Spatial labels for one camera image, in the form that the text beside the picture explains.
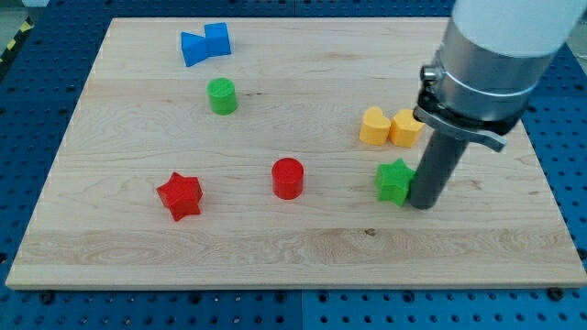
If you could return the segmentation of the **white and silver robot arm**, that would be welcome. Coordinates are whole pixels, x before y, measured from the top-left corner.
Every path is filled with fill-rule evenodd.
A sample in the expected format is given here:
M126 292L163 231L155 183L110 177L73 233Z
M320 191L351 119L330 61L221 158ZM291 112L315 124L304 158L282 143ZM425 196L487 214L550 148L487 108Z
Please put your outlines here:
M501 151L586 0L459 0L422 67L414 116L430 150L477 143Z

